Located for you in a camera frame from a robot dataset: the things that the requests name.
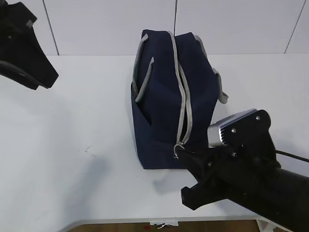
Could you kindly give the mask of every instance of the bag strap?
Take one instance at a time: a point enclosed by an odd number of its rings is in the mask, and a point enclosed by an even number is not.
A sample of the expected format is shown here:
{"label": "bag strap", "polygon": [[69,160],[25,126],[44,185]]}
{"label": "bag strap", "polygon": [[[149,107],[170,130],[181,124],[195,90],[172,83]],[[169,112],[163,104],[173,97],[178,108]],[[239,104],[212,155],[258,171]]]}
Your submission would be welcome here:
{"label": "bag strap", "polygon": [[140,44],[139,44],[139,47],[138,47],[138,50],[137,50],[137,54],[136,54],[136,57],[135,57],[135,61],[134,61],[133,77],[132,77],[132,92],[133,92],[133,95],[135,97],[136,103],[138,103],[143,98],[143,96],[145,94],[146,88],[147,88],[149,80],[150,80],[151,72],[152,72],[152,69],[153,69],[153,64],[155,62],[155,60],[154,60],[155,58],[152,57],[150,62],[149,62],[149,66],[148,66],[148,70],[147,70],[145,79],[144,79],[144,81],[143,81],[143,83],[140,87],[140,90],[138,90],[137,84],[136,84],[137,72],[138,72],[139,63],[140,63],[141,52],[142,52],[143,46],[144,46],[144,44],[147,40],[148,40],[148,35],[145,34],[140,41]]}

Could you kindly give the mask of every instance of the white wall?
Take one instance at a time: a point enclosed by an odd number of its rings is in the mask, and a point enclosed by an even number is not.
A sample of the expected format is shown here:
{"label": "white wall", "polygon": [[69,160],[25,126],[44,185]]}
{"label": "white wall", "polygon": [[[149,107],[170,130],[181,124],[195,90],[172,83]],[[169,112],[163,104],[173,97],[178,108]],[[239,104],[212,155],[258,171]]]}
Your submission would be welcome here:
{"label": "white wall", "polygon": [[283,53],[304,0],[178,0],[176,34],[199,35],[209,54]]}
{"label": "white wall", "polygon": [[309,53],[309,2],[304,6],[287,53]]}
{"label": "white wall", "polygon": [[174,28],[174,0],[45,0],[61,55],[134,55],[143,29]]}
{"label": "white wall", "polygon": [[[43,0],[21,1],[38,17],[44,52],[56,55]],[[60,55],[134,55],[143,29],[174,30],[176,0],[44,1]],[[304,2],[178,0],[176,34],[199,35],[209,54],[309,53]]]}

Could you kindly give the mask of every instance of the navy blue bag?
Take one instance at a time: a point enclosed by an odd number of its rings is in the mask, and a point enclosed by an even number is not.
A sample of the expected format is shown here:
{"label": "navy blue bag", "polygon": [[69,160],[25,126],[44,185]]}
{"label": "navy blue bag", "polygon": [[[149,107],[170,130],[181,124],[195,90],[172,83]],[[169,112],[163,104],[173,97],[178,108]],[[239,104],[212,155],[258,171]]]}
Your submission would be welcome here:
{"label": "navy blue bag", "polygon": [[217,100],[226,103],[221,77],[192,33],[144,30],[131,85],[138,157],[144,169],[183,169],[177,145],[208,147]]}

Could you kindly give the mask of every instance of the wooden floor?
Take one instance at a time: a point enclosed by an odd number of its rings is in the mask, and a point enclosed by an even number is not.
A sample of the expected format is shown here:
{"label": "wooden floor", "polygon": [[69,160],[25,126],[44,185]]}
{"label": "wooden floor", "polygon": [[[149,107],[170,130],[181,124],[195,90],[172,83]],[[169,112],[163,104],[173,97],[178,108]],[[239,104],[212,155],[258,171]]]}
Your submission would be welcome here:
{"label": "wooden floor", "polygon": [[180,222],[178,227],[162,228],[149,223],[91,224],[70,232],[259,232],[255,220]]}

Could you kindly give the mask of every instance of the white table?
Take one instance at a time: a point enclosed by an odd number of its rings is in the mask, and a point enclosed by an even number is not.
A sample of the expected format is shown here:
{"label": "white table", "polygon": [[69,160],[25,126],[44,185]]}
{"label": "white table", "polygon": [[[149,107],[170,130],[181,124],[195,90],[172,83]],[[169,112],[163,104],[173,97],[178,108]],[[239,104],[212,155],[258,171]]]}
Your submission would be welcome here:
{"label": "white table", "polygon": [[[184,170],[143,170],[135,152],[132,56],[49,57],[60,77],[33,91],[0,78],[0,231],[58,232],[84,223],[257,219],[224,200],[191,211]],[[216,55],[230,99],[214,121],[265,109],[278,149],[309,156],[309,55]],[[307,164],[279,158],[309,175]]]}

